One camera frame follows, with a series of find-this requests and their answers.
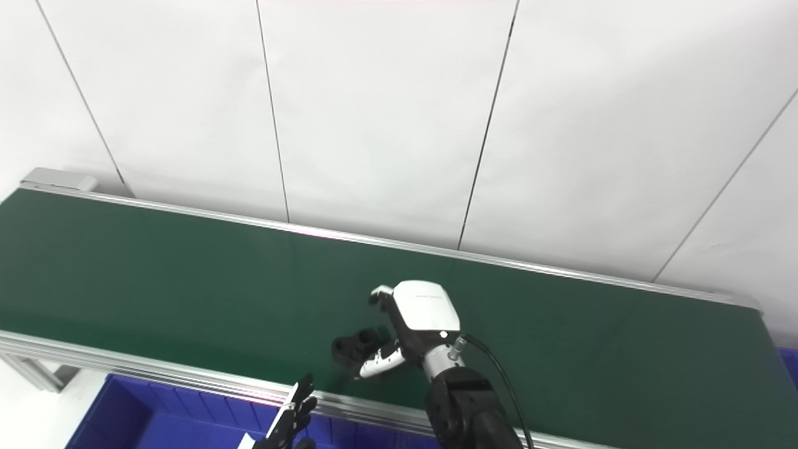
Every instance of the robotic arm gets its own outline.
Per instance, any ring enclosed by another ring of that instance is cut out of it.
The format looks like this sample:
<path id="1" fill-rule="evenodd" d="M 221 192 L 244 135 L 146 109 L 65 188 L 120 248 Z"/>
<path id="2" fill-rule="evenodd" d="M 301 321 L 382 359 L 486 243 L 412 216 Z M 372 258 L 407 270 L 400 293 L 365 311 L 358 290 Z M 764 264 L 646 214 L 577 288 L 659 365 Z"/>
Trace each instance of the robotic arm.
<path id="1" fill-rule="evenodd" d="M 424 370 L 430 385 L 425 409 L 444 449 L 522 449 L 491 383 L 465 366 L 460 318 L 438 284 L 405 280 L 375 288 L 370 304 L 388 314 L 397 338 L 379 347 L 374 330 L 333 342 L 334 358 L 356 379 L 412 364 Z"/>

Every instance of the robot finger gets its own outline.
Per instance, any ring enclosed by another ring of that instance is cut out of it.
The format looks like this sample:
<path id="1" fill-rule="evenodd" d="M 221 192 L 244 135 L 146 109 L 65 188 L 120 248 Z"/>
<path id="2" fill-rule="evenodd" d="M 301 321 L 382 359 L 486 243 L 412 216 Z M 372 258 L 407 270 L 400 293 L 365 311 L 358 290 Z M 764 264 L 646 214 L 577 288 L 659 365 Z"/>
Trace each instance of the robot finger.
<path id="1" fill-rule="evenodd" d="M 316 449 L 316 442 L 308 437 L 299 440 L 294 449 Z"/>

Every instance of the white wall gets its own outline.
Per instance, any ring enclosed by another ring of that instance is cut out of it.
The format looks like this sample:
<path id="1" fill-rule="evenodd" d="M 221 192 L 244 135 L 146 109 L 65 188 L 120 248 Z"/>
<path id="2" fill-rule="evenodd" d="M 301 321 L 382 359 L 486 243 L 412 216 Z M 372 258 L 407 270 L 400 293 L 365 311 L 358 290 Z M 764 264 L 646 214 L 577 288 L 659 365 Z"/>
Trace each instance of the white wall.
<path id="1" fill-rule="evenodd" d="M 261 0 L 291 220 L 454 248 L 514 0 Z"/>
<path id="2" fill-rule="evenodd" d="M 798 345 L 794 107 L 737 172 L 798 88 L 794 0 L 521 0 L 484 151 L 512 0 L 41 5 L 80 92 L 37 3 L 3 2 L 2 197 L 36 165 L 125 194 L 118 170 L 145 199 L 754 296 Z"/>
<path id="3" fill-rule="evenodd" d="M 94 175 L 125 194 L 35 2 L 0 2 L 0 200 L 36 166 Z"/>

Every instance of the robotic hand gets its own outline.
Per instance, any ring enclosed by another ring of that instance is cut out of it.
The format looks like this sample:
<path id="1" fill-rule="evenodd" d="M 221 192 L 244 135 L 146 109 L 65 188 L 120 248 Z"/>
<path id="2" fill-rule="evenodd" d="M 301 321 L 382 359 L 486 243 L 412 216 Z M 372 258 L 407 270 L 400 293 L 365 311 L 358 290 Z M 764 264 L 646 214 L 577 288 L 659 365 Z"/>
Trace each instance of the robotic hand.
<path id="1" fill-rule="evenodd" d="M 381 285 L 369 303 L 388 314 L 397 338 L 380 347 L 377 333 L 366 329 L 336 339 L 334 358 L 355 379 L 404 363 L 422 368 L 430 382 L 425 409 L 444 449 L 523 449 L 490 381 L 460 357 L 466 341 L 460 318 L 440 285 L 423 280 Z"/>
<path id="2" fill-rule="evenodd" d="M 310 374 L 295 383 L 266 437 L 255 443 L 252 449 L 315 449 L 316 442 L 307 437 L 300 439 L 294 447 L 294 439 L 310 424 L 310 412 L 318 403 L 311 395 L 313 390 L 313 376 Z"/>

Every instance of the black cable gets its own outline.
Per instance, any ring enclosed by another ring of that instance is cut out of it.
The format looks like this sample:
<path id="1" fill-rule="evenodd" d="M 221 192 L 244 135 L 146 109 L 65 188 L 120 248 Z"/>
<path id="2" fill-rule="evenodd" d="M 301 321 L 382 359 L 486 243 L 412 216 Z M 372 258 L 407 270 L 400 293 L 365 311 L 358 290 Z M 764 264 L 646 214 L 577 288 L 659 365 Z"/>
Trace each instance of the black cable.
<path id="1" fill-rule="evenodd" d="M 521 402 L 519 402 L 518 397 L 516 396 L 516 390 L 512 387 L 510 383 L 510 378 L 507 376 L 507 372 L 502 368 L 499 360 L 496 356 L 493 355 L 490 348 L 484 343 L 482 343 L 479 339 L 475 336 L 470 334 L 463 334 L 465 341 L 469 342 L 476 346 L 477 349 L 484 352 L 488 358 L 493 362 L 496 366 L 496 370 L 501 374 L 501 379 L 504 381 L 504 385 L 507 387 L 507 390 L 510 392 L 510 399 L 512 399 L 512 405 L 516 408 L 516 413 L 518 414 L 518 419 L 521 421 L 521 428 L 523 429 L 523 436 L 527 439 L 527 447 L 529 449 L 535 449 L 535 445 L 532 443 L 532 436 L 529 435 L 529 428 L 527 427 L 527 418 L 523 414 L 523 410 L 521 409 Z"/>

